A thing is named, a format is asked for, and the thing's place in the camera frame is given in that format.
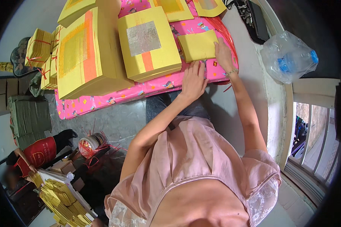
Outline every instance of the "hand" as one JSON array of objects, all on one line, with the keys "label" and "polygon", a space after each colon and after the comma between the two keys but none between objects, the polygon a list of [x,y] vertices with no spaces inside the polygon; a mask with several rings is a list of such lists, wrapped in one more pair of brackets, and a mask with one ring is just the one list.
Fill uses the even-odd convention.
[{"label": "hand", "polygon": [[232,63],[232,55],[230,48],[224,43],[222,37],[218,38],[218,43],[215,44],[215,56],[217,62],[226,71],[226,73],[236,69]]},{"label": "hand", "polygon": [[209,79],[204,79],[205,64],[193,61],[191,65],[184,71],[184,77],[182,81],[182,92],[178,95],[180,98],[184,98],[188,105],[197,100],[204,92]]},{"label": "hand", "polygon": [[33,166],[33,165],[30,165],[29,166],[29,169],[31,169],[33,171],[33,173],[36,173],[37,172],[37,169]]}]

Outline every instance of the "woman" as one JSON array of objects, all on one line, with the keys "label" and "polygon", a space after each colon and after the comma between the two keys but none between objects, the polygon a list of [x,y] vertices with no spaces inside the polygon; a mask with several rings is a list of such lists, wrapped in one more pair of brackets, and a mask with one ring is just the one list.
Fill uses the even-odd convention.
[{"label": "woman", "polygon": [[73,146],[69,139],[77,138],[77,133],[72,129],[64,130],[55,136],[40,139],[25,148],[15,149],[6,158],[6,170],[2,177],[5,187],[14,190],[21,180],[32,181],[29,172],[37,172],[37,168],[52,161],[65,147]]},{"label": "woman", "polygon": [[150,122],[130,143],[120,183],[105,198],[109,226],[256,226],[272,210],[279,167],[222,38],[215,55],[234,89],[245,155],[240,158],[214,130],[199,105],[208,80],[205,65],[193,62],[184,72],[182,92],[154,119],[147,113]]}]

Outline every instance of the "sheer pink fabric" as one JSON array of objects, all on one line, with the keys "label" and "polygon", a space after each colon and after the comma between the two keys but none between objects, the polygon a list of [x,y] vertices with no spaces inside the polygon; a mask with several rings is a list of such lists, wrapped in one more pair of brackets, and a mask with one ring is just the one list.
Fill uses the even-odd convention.
[{"label": "sheer pink fabric", "polygon": [[281,184],[273,158],[261,150],[240,158],[207,119],[177,117],[173,124],[178,127],[160,134],[137,171],[105,199],[109,226],[150,226],[166,193],[198,179],[223,182],[244,205],[249,225],[259,224],[274,207]]}]

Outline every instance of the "pink tablecloth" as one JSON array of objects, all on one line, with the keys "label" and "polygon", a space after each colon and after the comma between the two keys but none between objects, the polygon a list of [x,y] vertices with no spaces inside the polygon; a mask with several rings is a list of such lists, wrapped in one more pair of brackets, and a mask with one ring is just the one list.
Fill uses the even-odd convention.
[{"label": "pink tablecloth", "polygon": [[[192,14],[197,16],[197,11],[195,10],[195,5],[193,2],[189,2],[188,7],[190,8]],[[150,3],[146,0],[123,0],[119,18],[148,8],[150,8]],[[195,17],[193,20],[177,21],[169,24],[182,60],[182,69],[180,72],[173,73],[171,75],[165,75],[144,83],[135,82],[134,87],[113,92],[105,96],[81,96],[76,100],[60,100],[58,97],[58,90],[55,90],[56,105],[59,117],[61,119],[71,119],[113,104],[129,102],[155,94],[180,90],[182,86],[184,69],[189,64],[184,61],[184,57],[178,44],[177,36],[201,33],[215,29],[206,19],[202,17]],[[217,37],[222,37],[218,31],[215,30],[215,33]],[[237,65],[237,60],[235,60],[237,59],[236,53],[232,52],[232,56],[235,66],[239,68]],[[225,71],[221,68],[221,66],[218,65],[216,59],[206,60],[205,63],[205,77],[209,79],[209,83],[227,80],[225,77]]]}]

